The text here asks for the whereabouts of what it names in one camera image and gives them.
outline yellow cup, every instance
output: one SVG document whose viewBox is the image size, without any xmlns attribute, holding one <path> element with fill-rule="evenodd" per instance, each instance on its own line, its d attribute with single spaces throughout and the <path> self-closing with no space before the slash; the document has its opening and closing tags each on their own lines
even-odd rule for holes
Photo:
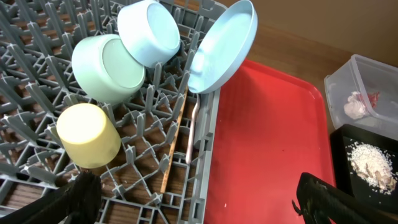
<svg viewBox="0 0 398 224">
<path fill-rule="evenodd" d="M 104 166 L 119 152 L 120 136 L 96 105 L 80 103 L 67 108 L 57 121 L 57 132 L 69 157 L 82 168 Z"/>
</svg>

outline red tray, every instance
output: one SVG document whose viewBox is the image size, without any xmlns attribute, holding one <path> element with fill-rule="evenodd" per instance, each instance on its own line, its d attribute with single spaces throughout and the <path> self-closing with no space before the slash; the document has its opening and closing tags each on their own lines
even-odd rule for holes
<svg viewBox="0 0 398 224">
<path fill-rule="evenodd" d="M 205 223 L 304 223 L 302 172 L 335 185 L 326 114 L 311 84 L 246 60 L 221 89 Z"/>
</svg>

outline tray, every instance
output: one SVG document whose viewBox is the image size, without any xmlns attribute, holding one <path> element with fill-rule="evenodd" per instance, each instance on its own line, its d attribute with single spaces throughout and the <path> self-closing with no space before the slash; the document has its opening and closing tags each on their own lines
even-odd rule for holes
<svg viewBox="0 0 398 224">
<path fill-rule="evenodd" d="M 392 172 L 395 173 L 398 172 L 398 141 L 345 124 L 330 135 L 330 142 L 337 188 L 361 203 L 385 212 L 398 213 L 398 191 L 395 189 L 391 195 L 372 191 L 375 188 L 370 188 L 366 181 L 355 174 L 347 158 L 347 152 L 352 151 L 347 146 L 354 142 L 370 144 L 383 152 L 387 150 L 391 155 Z"/>
<path fill-rule="evenodd" d="M 97 222 L 203 223 L 220 90 L 201 96 L 190 166 L 185 152 L 197 99 L 188 94 L 166 193 L 160 194 L 160 186 L 190 64 L 226 8 L 212 0 L 160 1 L 178 24 L 178 54 L 163 67 L 147 69 L 145 84 L 130 99 L 98 103 L 73 76 L 73 48 L 88 36 L 118 34 L 117 14 L 134 2 L 0 1 L 0 217 L 81 172 L 62 148 L 55 123 L 68 106 L 85 102 L 101 107 L 122 137 L 116 158 L 93 170 L 103 186 Z"/>
<path fill-rule="evenodd" d="M 321 93 L 246 60 L 221 88 L 205 223 L 303 223 L 302 172 L 335 185 Z"/>
</svg>

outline brown wall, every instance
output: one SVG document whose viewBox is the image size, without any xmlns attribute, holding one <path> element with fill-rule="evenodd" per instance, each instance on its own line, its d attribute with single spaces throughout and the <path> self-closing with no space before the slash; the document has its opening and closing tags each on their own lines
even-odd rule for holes
<svg viewBox="0 0 398 224">
<path fill-rule="evenodd" d="M 398 0 L 252 2 L 260 24 L 398 66 Z"/>
</svg>

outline cup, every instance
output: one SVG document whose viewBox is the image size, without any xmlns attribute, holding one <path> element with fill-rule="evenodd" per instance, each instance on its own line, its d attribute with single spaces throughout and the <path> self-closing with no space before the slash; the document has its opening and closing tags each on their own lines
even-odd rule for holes
<svg viewBox="0 0 398 224">
<path fill-rule="evenodd" d="M 81 40 L 72 54 L 72 69 L 83 91 L 103 103 L 122 102 L 145 79 L 144 66 L 131 57 L 116 34 Z"/>
<path fill-rule="evenodd" d="M 180 32 L 171 13 L 161 3 L 144 0 L 123 7 L 118 31 L 134 59 L 149 68 L 170 60 L 180 48 Z"/>
<path fill-rule="evenodd" d="M 104 111 L 90 103 L 67 108 L 57 121 L 57 132 L 73 162 L 86 169 L 111 162 L 121 140 Z"/>
</svg>

